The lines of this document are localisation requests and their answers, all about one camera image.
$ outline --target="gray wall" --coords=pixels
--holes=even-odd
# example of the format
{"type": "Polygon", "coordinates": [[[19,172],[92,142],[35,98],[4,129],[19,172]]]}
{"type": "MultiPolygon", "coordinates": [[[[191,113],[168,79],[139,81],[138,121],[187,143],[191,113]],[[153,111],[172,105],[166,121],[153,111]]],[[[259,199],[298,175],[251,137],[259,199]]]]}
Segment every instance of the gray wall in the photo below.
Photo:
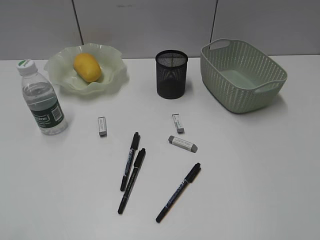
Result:
{"type": "Polygon", "coordinates": [[[0,33],[0,60],[48,59],[81,45],[71,0],[2,0],[0,33]]]}
{"type": "Polygon", "coordinates": [[[75,0],[84,43],[111,45],[124,58],[177,49],[190,57],[210,41],[216,0],[75,0]]]}
{"type": "Polygon", "coordinates": [[[320,1],[219,0],[212,39],[220,38],[268,55],[320,54],[320,1]]]}
{"type": "MultiPolygon", "coordinates": [[[[245,40],[269,55],[320,53],[317,0],[74,0],[84,43],[125,58],[165,49],[198,57],[219,38],[245,40]]],[[[72,0],[0,1],[0,60],[47,59],[82,44],[72,0]]]]}

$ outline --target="plastic bottle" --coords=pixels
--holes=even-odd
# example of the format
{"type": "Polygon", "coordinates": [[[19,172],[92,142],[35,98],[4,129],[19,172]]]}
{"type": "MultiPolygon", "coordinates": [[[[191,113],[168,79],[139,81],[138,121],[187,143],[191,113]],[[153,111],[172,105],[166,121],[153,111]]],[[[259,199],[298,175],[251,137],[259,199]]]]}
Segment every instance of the plastic bottle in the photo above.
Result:
{"type": "Polygon", "coordinates": [[[20,61],[22,94],[42,133],[55,135],[68,126],[52,84],[40,73],[33,60],[20,61]]]}

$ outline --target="glass bowl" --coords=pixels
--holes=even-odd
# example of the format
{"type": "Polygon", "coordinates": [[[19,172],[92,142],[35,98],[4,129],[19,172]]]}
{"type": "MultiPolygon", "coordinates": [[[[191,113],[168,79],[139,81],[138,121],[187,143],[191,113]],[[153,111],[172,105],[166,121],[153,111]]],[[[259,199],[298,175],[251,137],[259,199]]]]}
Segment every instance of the glass bowl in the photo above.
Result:
{"type": "Polygon", "coordinates": [[[118,75],[126,69],[121,55],[112,46],[95,43],[66,47],[48,60],[44,70],[48,72],[53,84],[58,84],[71,93],[89,95],[106,90],[112,81],[119,79],[118,75]],[[99,63],[102,75],[97,81],[88,83],[74,70],[74,59],[80,53],[92,54],[99,63]]]}

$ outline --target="woven basket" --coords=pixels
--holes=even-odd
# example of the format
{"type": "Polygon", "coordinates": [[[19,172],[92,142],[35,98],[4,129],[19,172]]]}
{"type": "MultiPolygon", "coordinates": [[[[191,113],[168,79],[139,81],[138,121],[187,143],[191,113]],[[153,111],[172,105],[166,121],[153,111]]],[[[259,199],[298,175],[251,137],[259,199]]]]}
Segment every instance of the woven basket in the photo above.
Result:
{"type": "Polygon", "coordinates": [[[229,111],[246,113],[271,103],[286,71],[245,41],[219,39],[201,50],[202,81],[229,111]]]}

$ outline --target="black mesh pen holder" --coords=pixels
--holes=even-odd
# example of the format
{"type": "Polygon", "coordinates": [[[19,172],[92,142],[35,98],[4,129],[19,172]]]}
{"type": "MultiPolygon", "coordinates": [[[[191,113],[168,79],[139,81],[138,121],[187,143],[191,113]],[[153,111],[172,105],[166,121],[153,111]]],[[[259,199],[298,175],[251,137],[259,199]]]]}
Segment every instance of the black mesh pen holder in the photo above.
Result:
{"type": "Polygon", "coordinates": [[[177,99],[185,93],[188,56],[166,50],[156,57],[156,91],[164,99],[177,99]]]}

